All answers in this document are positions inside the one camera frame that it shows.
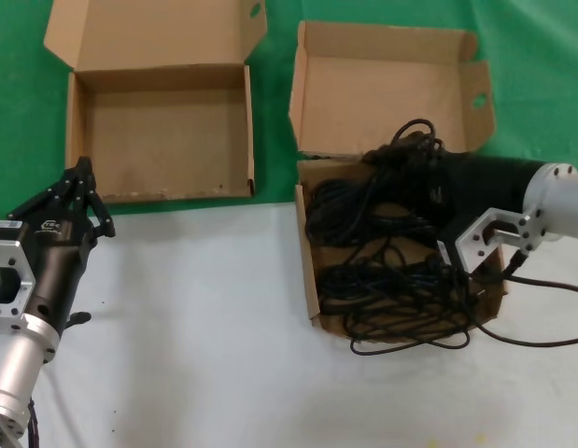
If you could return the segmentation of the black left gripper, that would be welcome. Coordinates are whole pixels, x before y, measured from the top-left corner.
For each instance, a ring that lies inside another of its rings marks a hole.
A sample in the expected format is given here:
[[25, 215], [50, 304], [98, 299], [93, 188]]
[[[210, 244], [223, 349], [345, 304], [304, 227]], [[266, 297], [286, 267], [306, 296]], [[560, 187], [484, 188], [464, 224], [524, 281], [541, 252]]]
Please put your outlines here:
[[[98, 219], [97, 227], [88, 217], [89, 207]], [[114, 221], [97, 192], [91, 159], [80, 157], [54, 184], [10, 211], [7, 219], [24, 222], [35, 237], [35, 286], [25, 313], [62, 334], [96, 246], [94, 236], [116, 235]]]

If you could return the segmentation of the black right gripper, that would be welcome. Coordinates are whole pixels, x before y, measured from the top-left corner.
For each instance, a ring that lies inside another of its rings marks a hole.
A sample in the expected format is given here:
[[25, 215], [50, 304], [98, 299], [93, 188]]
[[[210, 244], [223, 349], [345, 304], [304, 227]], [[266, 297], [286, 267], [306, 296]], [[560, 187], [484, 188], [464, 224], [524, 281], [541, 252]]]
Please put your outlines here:
[[447, 154], [428, 177], [430, 218], [438, 226], [457, 217], [476, 218], [489, 208], [521, 213], [530, 180], [543, 161]]

